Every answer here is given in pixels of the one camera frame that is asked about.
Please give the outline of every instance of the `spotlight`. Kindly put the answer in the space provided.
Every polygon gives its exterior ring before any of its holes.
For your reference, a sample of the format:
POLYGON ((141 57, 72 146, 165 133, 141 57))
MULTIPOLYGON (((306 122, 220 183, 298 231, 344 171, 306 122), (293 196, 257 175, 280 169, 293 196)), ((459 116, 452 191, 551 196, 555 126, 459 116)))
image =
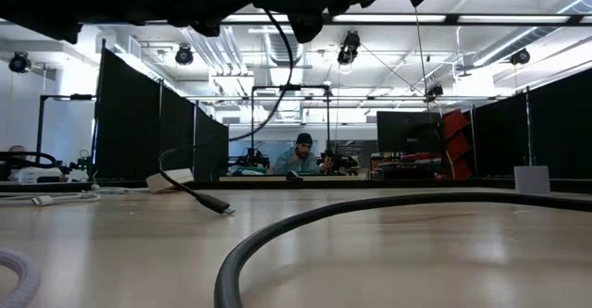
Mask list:
POLYGON ((530 54, 526 51, 526 49, 523 49, 519 52, 517 52, 514 55, 510 56, 510 63, 517 65, 517 64, 526 64, 530 61, 530 54))
POLYGON ((337 56, 337 61, 340 65, 351 65, 355 57, 358 56, 358 48, 360 47, 360 36, 357 31, 348 31, 345 40, 341 44, 341 49, 337 56))
POLYGON ((440 83, 436 83, 435 85, 431 86, 431 88, 427 89, 427 93, 425 94, 424 102, 433 102, 436 100, 438 96, 444 94, 444 90, 442 89, 442 85, 440 83))
POLYGON ((179 50, 175 55, 175 61, 180 65, 189 65, 193 62, 193 54, 191 53, 191 46, 188 44, 180 44, 179 50))
POLYGON ((17 73, 27 73, 31 71, 31 61, 27 58, 28 53, 15 53, 15 56, 12 57, 10 63, 8 63, 8 68, 12 72, 17 73))

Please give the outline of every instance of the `table surface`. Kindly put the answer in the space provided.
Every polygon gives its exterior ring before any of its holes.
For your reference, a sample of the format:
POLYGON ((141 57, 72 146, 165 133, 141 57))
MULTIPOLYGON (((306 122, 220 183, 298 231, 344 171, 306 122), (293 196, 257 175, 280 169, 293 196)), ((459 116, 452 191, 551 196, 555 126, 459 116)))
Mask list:
MULTIPOLYGON (((365 180, 365 175, 301 175, 304 181, 343 181, 365 180)), ((287 181, 285 175, 244 175, 220 177, 220 182, 281 182, 287 181)))
MULTIPOLYGON (((180 193, 2 207, 0 247, 42 269, 31 307, 212 307, 220 264, 257 229, 328 203, 422 191, 443 189, 209 191, 234 216, 180 193)), ((0 268, 0 298, 16 281, 0 268)), ((334 216, 267 244, 240 285, 247 308, 589 307, 592 216, 490 203, 334 216)))

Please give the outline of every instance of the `black curtain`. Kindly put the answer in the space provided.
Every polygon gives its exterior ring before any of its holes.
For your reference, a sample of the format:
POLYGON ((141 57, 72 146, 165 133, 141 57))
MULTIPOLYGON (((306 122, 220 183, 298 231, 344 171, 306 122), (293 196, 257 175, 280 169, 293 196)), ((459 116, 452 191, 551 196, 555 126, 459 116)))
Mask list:
MULTIPOLYGON (((160 104, 160 151, 193 145, 195 105, 167 87, 162 87, 160 104)), ((166 155, 164 169, 193 169, 193 150, 178 150, 166 155)))
POLYGON ((158 172, 160 86, 104 49, 95 104, 93 170, 99 179, 158 172))
POLYGON ((513 176, 514 166, 528 164, 524 94, 478 107, 474 124, 480 177, 513 176))
POLYGON ((535 161, 552 179, 592 179, 591 80, 589 69, 529 94, 535 161))
POLYGON ((195 149, 196 181, 215 181, 227 170, 228 127, 210 118, 202 109, 195 109, 195 143, 203 144, 195 149))

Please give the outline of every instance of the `man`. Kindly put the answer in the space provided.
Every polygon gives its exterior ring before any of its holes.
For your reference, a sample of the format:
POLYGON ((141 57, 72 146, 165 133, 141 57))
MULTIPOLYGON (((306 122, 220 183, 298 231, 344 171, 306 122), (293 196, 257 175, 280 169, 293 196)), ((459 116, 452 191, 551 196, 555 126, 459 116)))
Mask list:
POLYGON ((329 158, 321 166, 316 164, 316 157, 311 154, 313 146, 313 137, 308 133, 301 133, 296 139, 296 147, 290 148, 281 154, 274 166, 274 174, 285 175, 289 171, 309 172, 311 174, 320 174, 333 167, 329 158))
MULTIPOLYGON (((14 145, 8 149, 9 152, 27 152, 27 149, 22 145, 14 145)), ((14 157, 27 160, 26 155, 15 155, 14 157)), ((19 168, 8 162, 0 163, 0 181, 19 180, 19 168)))

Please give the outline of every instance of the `white cable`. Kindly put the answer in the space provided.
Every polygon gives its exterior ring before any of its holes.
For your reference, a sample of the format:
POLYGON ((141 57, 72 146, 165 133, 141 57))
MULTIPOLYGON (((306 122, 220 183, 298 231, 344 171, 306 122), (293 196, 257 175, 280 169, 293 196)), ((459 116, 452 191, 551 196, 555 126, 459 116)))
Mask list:
POLYGON ((21 253, 0 249, 0 265, 18 275, 15 290, 0 302, 0 308, 25 308, 41 283, 41 272, 21 253))
POLYGON ((102 194, 127 194, 134 192, 149 192, 148 189, 128 189, 128 188, 101 188, 97 184, 92 185, 91 191, 80 193, 2 193, 0 196, 9 196, 0 198, 0 206, 19 206, 19 205, 38 205, 47 206, 52 204, 65 203, 92 203, 101 200, 102 194))

